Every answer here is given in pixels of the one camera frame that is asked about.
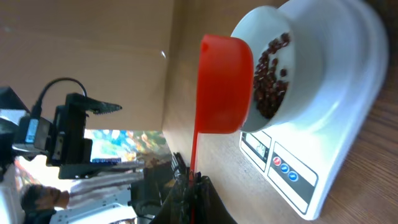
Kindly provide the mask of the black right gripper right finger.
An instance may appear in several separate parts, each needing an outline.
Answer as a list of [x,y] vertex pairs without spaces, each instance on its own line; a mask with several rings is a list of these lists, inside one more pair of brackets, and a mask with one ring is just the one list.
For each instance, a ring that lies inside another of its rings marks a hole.
[[195,200],[196,224],[237,224],[208,176],[202,176],[195,187],[197,188],[195,192],[197,196]]

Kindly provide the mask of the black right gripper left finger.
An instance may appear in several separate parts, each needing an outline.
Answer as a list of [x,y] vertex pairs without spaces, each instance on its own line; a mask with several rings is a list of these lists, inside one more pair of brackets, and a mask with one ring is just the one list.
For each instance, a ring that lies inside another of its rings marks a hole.
[[179,152],[172,154],[174,186],[170,189],[160,212],[150,224],[190,224],[192,217],[192,188],[190,168]]

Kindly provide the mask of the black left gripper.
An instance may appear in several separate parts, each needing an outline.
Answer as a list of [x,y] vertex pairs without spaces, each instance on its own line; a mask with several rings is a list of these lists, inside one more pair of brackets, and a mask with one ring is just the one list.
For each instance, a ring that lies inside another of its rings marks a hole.
[[145,167],[144,161],[90,163],[93,141],[84,138],[86,112],[101,115],[119,110],[122,110],[121,105],[98,101],[78,93],[68,94],[65,104],[56,107],[46,164],[59,168],[59,179],[90,179]]

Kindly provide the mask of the red plastic measuring scoop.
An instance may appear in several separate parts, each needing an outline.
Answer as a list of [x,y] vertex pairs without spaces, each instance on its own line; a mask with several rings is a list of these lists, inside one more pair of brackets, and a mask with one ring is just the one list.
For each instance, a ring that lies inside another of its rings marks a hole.
[[231,134],[249,113],[254,62],[245,41],[206,34],[200,44],[197,97],[190,159],[190,185],[195,183],[199,134]]

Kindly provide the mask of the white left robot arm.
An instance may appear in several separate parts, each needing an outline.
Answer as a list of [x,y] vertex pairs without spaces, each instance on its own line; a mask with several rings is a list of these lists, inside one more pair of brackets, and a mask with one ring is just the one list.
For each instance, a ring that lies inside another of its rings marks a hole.
[[115,161],[91,162],[92,140],[84,138],[87,113],[106,114],[121,110],[117,104],[94,100],[85,93],[70,93],[58,106],[55,121],[41,116],[45,93],[29,111],[11,87],[1,88],[1,109],[16,113],[14,120],[1,120],[1,223],[23,223],[26,217],[17,194],[8,186],[15,174],[17,156],[47,156],[47,163],[60,169],[61,179],[89,179],[106,170],[117,170]]

